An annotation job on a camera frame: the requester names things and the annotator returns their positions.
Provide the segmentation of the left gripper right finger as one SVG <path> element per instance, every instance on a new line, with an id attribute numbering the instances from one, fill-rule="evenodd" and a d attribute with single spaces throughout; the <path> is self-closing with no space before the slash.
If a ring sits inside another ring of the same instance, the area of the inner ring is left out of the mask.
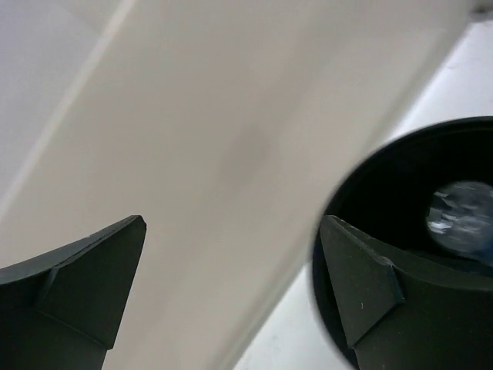
<path id="1" fill-rule="evenodd" d="M 354 369 L 490 369 L 492 277 L 320 223 L 320 316 Z"/>

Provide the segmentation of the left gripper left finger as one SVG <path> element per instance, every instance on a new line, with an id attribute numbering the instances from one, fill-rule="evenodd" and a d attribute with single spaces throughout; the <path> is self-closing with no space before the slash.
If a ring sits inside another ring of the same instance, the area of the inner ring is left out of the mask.
<path id="1" fill-rule="evenodd" d="M 132 215 L 1 269 L 3 369 L 101 369 L 114 347 L 142 254 Z"/>

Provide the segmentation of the blue label clear bottle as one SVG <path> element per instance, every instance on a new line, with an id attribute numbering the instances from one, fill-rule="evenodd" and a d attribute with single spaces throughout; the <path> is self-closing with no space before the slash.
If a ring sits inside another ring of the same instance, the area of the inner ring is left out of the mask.
<path id="1" fill-rule="evenodd" d="M 425 218 L 442 249 L 492 265 L 492 186 L 458 181 L 437 189 Z"/>

